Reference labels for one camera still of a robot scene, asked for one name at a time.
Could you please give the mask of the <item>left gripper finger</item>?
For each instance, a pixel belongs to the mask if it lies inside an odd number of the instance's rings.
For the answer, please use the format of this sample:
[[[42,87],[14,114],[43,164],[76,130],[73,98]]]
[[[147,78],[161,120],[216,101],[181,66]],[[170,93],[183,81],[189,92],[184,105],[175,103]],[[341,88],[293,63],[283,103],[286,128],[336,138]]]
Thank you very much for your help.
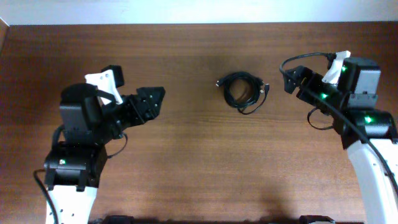
[[[160,108],[165,96],[165,88],[162,86],[142,87],[137,89],[137,94],[141,102],[148,103],[155,108]]]
[[[160,103],[143,101],[141,103],[141,116],[144,122],[156,119],[160,113]]]

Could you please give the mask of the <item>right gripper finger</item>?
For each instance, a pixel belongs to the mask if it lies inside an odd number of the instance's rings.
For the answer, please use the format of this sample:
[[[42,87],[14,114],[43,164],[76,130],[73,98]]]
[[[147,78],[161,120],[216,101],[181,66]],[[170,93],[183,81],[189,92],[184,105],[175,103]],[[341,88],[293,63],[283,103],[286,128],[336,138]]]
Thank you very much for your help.
[[[296,88],[299,88],[301,83],[293,79],[284,79],[284,91],[288,94],[292,94]]]
[[[311,76],[311,70],[303,65],[288,69],[285,71],[285,73],[289,78],[292,78],[297,82],[301,82],[304,78]]]

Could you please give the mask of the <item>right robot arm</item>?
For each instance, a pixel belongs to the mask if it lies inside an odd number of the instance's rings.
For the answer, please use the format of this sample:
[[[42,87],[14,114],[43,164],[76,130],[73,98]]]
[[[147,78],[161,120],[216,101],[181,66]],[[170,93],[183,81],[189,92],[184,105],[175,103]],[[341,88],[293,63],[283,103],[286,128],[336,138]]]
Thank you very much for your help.
[[[393,116],[375,108],[379,65],[366,58],[325,53],[329,75],[298,66],[279,70],[284,89],[333,118],[363,198],[367,223],[397,223],[397,128]]]

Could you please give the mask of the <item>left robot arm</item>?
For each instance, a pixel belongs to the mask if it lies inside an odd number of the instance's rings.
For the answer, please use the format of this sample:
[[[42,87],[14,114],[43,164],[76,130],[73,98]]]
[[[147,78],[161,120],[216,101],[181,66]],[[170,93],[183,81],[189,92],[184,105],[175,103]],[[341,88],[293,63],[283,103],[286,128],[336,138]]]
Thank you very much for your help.
[[[88,223],[100,176],[111,158],[105,145],[126,137],[125,129],[143,125],[160,113],[165,88],[142,87],[114,95],[88,83],[78,83],[61,93],[63,123],[54,131],[45,158],[44,180],[36,178],[46,201],[46,223]]]

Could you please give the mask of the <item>black base block left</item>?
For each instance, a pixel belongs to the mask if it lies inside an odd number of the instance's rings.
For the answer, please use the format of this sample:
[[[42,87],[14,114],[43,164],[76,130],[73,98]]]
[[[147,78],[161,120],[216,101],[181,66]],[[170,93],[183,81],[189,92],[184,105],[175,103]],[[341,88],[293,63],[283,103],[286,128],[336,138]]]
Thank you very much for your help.
[[[134,217],[126,215],[110,215],[105,218],[90,220],[88,224],[134,224]]]

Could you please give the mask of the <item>black base block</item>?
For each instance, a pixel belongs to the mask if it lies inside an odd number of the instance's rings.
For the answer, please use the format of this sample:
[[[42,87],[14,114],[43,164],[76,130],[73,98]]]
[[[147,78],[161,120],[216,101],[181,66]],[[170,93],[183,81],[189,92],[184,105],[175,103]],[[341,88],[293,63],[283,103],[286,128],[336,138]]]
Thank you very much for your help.
[[[302,215],[299,218],[300,224],[335,224],[336,222],[328,217],[322,215]]]
[[[134,224],[134,217],[126,215],[110,215],[105,218],[90,220],[88,224]]]

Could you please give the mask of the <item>black base block right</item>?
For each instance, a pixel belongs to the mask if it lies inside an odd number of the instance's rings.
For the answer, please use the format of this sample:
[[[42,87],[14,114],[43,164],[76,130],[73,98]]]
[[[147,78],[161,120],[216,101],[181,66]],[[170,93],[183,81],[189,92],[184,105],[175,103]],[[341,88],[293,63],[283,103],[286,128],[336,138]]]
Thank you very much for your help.
[[[335,224],[336,222],[328,217],[322,215],[302,215],[299,218],[300,224]]]

